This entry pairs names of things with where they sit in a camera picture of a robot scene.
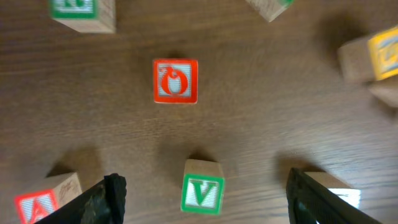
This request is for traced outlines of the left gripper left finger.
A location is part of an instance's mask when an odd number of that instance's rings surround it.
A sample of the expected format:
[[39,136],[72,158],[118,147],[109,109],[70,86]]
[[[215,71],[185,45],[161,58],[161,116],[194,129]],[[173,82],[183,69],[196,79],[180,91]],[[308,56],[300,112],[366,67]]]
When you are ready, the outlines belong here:
[[113,173],[37,224],[123,224],[126,178]]

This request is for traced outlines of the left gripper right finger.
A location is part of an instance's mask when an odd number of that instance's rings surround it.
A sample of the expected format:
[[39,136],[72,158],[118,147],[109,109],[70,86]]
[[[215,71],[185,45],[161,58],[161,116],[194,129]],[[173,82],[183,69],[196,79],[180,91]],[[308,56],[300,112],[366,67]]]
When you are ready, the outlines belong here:
[[286,196],[291,224],[381,224],[298,168],[289,172]]

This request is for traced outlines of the blue P block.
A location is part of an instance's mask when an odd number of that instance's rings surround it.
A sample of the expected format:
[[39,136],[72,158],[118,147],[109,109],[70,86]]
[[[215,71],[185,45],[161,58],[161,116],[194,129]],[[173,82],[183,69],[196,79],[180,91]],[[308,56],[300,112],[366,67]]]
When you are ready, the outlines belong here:
[[354,208],[359,208],[361,201],[361,191],[359,189],[355,189],[327,172],[305,173]]

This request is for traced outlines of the green V block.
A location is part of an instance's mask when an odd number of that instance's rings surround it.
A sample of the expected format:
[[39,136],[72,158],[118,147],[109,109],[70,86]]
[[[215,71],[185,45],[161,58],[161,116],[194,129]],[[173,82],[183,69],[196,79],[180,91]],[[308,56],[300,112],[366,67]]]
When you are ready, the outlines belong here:
[[220,215],[225,182],[220,163],[187,159],[183,173],[181,211]]

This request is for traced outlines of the red A block centre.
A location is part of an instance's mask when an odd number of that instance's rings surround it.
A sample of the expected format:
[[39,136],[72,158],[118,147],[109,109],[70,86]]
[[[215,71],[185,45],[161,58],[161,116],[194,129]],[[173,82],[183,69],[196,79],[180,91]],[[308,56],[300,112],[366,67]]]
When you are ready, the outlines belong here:
[[76,172],[47,177],[14,197],[23,224],[35,223],[82,194]]

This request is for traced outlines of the yellow cluster block middle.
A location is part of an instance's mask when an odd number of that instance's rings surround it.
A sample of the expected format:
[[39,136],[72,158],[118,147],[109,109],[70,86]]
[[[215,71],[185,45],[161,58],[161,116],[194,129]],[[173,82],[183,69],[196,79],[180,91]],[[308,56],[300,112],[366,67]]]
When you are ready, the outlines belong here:
[[390,107],[397,107],[397,81],[379,81],[369,86],[369,91]]

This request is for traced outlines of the yellow cluster block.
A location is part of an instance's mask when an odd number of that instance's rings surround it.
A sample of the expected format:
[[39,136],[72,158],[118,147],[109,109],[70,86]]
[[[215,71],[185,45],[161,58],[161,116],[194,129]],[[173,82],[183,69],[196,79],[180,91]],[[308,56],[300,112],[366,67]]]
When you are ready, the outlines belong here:
[[369,86],[369,91],[390,107],[397,107],[397,81],[379,81]]
[[397,26],[351,40],[338,49],[343,78],[362,83],[397,75]]

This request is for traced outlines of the red O block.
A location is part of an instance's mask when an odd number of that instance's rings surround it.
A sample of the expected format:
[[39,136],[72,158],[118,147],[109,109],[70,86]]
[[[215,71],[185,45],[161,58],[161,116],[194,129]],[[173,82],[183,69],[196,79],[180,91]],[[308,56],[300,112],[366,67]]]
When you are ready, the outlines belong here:
[[153,62],[154,101],[195,104],[198,101],[198,61],[163,58]]

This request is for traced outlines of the yellow cluster block left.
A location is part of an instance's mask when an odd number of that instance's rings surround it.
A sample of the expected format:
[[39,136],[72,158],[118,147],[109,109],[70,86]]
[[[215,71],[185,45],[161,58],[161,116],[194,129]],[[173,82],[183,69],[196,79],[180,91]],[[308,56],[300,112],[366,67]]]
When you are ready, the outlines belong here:
[[343,78],[362,83],[397,75],[397,26],[351,40],[338,49]]

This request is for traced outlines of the green R block far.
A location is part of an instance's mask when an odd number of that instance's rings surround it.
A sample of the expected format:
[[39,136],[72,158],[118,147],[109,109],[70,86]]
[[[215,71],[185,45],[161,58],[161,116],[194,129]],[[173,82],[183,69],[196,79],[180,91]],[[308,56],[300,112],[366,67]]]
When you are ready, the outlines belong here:
[[50,0],[53,20],[80,33],[116,32],[115,0]]

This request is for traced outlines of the green Z block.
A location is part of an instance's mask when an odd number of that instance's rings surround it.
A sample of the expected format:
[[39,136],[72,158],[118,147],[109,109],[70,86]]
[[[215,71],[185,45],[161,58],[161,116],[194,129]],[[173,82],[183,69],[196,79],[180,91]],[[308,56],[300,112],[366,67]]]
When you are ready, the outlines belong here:
[[281,15],[294,0],[246,0],[267,22]]

